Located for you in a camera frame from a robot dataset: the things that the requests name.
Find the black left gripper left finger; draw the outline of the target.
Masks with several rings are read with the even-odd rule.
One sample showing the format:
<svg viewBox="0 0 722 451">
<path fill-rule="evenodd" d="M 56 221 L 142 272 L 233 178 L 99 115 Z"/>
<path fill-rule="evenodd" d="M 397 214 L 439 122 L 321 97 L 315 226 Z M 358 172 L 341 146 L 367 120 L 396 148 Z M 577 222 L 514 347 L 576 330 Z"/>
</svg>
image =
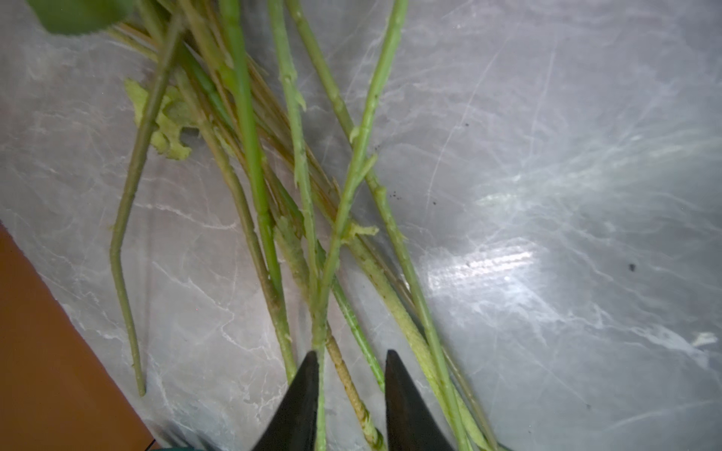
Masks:
<svg viewBox="0 0 722 451">
<path fill-rule="evenodd" d="M 306 354 L 253 451 L 310 451 L 315 447 L 319 404 L 319 360 L 316 351 Z"/>
</svg>

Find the pink carnation flower stem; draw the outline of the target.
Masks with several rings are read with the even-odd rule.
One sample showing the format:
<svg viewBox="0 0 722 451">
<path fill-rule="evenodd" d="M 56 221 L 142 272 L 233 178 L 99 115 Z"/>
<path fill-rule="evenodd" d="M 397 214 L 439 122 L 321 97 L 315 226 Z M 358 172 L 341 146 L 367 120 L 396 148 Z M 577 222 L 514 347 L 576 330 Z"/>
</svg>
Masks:
<svg viewBox="0 0 722 451">
<path fill-rule="evenodd" d="M 388 17 L 387 30 L 379 60 L 376 64 L 372 80 L 365 101 L 363 118 L 358 126 L 351 127 L 348 140 L 352 146 L 353 155 L 347 170 L 343 191 L 340 195 L 337 213 L 333 223 L 332 238 L 327 249 L 327 257 L 323 265 L 322 275 L 314 281 L 318 284 L 311 300 L 312 315 L 312 347 L 318 355 L 319 362 L 319 396 L 316 426 L 317 450 L 326 449 L 325 430 L 325 394 L 323 394 L 323 374 L 325 373 L 325 346 L 327 340 L 327 312 L 328 297 L 333 278 L 340 265 L 340 249 L 344 242 L 355 236 L 356 227 L 349 225 L 349 216 L 353 206 L 353 199 L 358 186 L 370 172 L 377 158 L 369 157 L 367 149 L 372 135 L 372 125 L 385 83 L 391 72 L 394 56 L 402 37 L 402 28 L 405 23 L 409 2 L 399 0 L 393 3 L 392 11 Z"/>
</svg>

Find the pink peony flower stem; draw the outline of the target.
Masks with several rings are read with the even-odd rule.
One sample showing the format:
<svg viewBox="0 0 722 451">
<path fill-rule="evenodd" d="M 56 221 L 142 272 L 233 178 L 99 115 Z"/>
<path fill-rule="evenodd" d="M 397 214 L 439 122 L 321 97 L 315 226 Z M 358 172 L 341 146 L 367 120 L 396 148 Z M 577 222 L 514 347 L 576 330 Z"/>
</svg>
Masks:
<svg viewBox="0 0 722 451">
<path fill-rule="evenodd" d="M 326 449 L 325 374 L 323 373 L 325 363 L 323 359 L 325 355 L 329 355 L 336 367 L 347 397 L 355 410 L 367 443 L 372 450 L 385 450 L 387 447 L 383 435 L 373 424 L 370 413 L 357 393 L 353 379 L 341 356 L 338 343 L 329 331 L 327 321 L 329 291 L 338 284 L 335 282 L 335 276 L 332 272 L 319 268 L 319 246 L 314 217 L 312 183 L 302 126 L 301 111 L 305 108 L 305 101 L 296 85 L 297 72 L 293 64 L 291 45 L 285 25 L 284 3 L 282 1 L 269 1 L 267 6 L 272 24 L 276 56 L 278 57 L 279 76 L 290 121 L 291 144 L 294 152 L 294 182 L 302 201 L 306 249 L 308 250 L 308 306 L 312 321 L 312 347 L 319 359 L 319 369 L 317 370 L 319 381 L 316 384 L 319 389 L 317 397 L 316 448 L 318 450 Z"/>
</svg>

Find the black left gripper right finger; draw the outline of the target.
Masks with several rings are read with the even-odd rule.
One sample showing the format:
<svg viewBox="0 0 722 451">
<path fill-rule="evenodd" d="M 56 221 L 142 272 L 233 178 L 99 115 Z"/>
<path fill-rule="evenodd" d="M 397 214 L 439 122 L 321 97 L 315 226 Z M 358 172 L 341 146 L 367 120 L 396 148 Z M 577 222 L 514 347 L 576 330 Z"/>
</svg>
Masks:
<svg viewBox="0 0 722 451">
<path fill-rule="evenodd" d="M 394 350 L 388 350 L 385 357 L 385 422 L 389 450 L 453 449 Z"/>
</svg>

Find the cream white rose stem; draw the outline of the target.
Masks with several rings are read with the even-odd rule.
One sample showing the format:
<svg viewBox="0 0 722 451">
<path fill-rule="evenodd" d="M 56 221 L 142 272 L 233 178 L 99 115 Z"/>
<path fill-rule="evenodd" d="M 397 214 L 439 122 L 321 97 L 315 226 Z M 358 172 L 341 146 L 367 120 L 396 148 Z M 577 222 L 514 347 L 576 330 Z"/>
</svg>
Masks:
<svg viewBox="0 0 722 451">
<path fill-rule="evenodd" d="M 338 122 L 348 139 L 351 127 L 358 126 L 360 123 L 358 125 L 353 123 L 346 103 L 340 95 L 337 83 L 326 64 L 300 3 L 298 1 L 288 1 L 286 7 L 320 77 L 327 97 L 332 103 Z M 407 334 L 406 340 L 413 353 L 415 353 L 417 362 L 424 372 L 430 387 L 434 389 L 434 393 L 439 398 L 439 405 L 453 430 L 458 449 L 470 450 L 473 445 L 477 445 L 480 449 L 487 449 L 489 443 L 474 422 L 468 409 L 466 409 L 466 404 L 462 401 L 461 395 L 451 381 L 450 366 L 445 349 L 434 325 L 431 310 L 419 285 L 417 272 L 405 245 L 405 238 L 400 232 L 387 202 L 387 190 L 379 182 L 373 167 L 362 182 L 368 185 L 372 193 L 376 208 L 384 222 L 385 231 L 389 236 L 402 269 L 407 290 L 410 293 L 410 302 L 413 304 L 417 319 L 420 321 L 419 327 L 413 325 L 410 321 L 401 321 L 399 323 L 400 328 L 404 334 Z"/>
</svg>

